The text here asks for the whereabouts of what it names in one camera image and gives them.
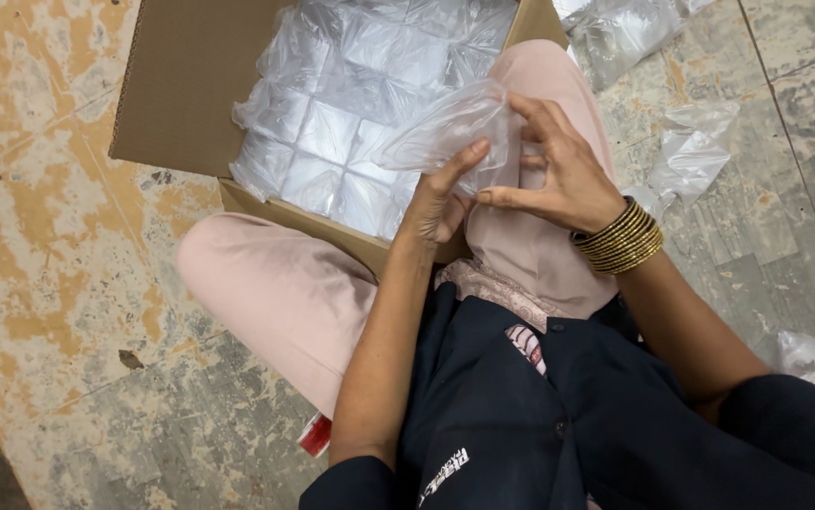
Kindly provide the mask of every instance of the fingernail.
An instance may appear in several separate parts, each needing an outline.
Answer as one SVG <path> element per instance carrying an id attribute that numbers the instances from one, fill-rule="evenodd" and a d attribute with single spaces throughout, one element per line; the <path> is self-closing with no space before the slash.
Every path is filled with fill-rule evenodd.
<path id="1" fill-rule="evenodd" d="M 470 148 L 475 153 L 480 153 L 483 149 L 486 148 L 487 144 L 489 144 L 489 140 L 486 138 L 481 138 L 480 140 L 474 142 L 473 145 L 470 146 Z"/>

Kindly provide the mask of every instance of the printed logo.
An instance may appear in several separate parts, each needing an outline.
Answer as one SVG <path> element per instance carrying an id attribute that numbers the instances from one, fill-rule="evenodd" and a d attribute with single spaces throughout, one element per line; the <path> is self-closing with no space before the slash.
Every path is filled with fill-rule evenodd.
<path id="1" fill-rule="evenodd" d="M 439 474 L 436 475 L 436 477 L 433 478 L 433 481 L 426 486 L 426 490 L 420 494 L 420 504 L 417 504 L 417 507 L 419 508 L 422 506 L 426 496 L 439 490 L 439 485 L 446 481 L 447 477 L 453 475 L 457 472 L 457 470 L 461 469 L 461 466 L 467 464 L 468 460 L 470 460 L 470 458 L 467 456 L 467 450 L 464 448 L 461 448 L 458 453 L 452 455 L 452 458 L 448 459 L 446 464 L 439 469 Z"/>

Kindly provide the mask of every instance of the cardboard box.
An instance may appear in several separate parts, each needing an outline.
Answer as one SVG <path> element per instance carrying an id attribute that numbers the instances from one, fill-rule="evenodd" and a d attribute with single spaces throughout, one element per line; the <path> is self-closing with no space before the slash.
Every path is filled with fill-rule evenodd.
<path id="1" fill-rule="evenodd" d="M 256 60 L 291 0 L 142 0 L 120 90 L 109 156 L 212 175 L 225 210 L 322 238 L 380 275 L 388 243 L 281 201 L 261 203 L 232 179 L 245 132 L 232 122 L 259 79 Z M 549 39 L 568 47 L 551 0 L 520 0 L 505 47 Z M 470 256 L 462 235 L 436 261 Z"/>

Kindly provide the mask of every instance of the pink trousers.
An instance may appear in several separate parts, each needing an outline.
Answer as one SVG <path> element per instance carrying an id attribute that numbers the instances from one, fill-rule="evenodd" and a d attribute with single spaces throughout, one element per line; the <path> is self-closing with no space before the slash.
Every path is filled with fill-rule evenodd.
<path id="1" fill-rule="evenodd" d="M 508 90 L 558 102 L 609 178 L 609 144 L 586 79 L 561 47 L 526 41 L 505 50 L 490 76 Z M 538 189 L 540 170 L 522 170 Z M 467 241 L 482 263 L 523 291 L 586 318 L 617 288 L 598 277 L 567 230 L 522 212 L 474 208 Z M 190 291 L 267 365 L 333 417 L 341 377 L 376 296 L 366 268 L 330 244 L 252 216 L 222 213 L 187 232 L 177 255 Z"/>

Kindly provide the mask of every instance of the bangle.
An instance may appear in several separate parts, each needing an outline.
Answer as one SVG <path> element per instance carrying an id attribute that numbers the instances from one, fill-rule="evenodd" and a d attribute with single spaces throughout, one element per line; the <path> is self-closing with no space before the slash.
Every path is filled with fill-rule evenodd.
<path id="1" fill-rule="evenodd" d="M 633 198 L 628 207 L 605 229 L 592 236 L 572 232 L 572 244 L 601 274 L 618 274 L 640 266 L 662 248 L 662 231 L 656 220 Z"/>

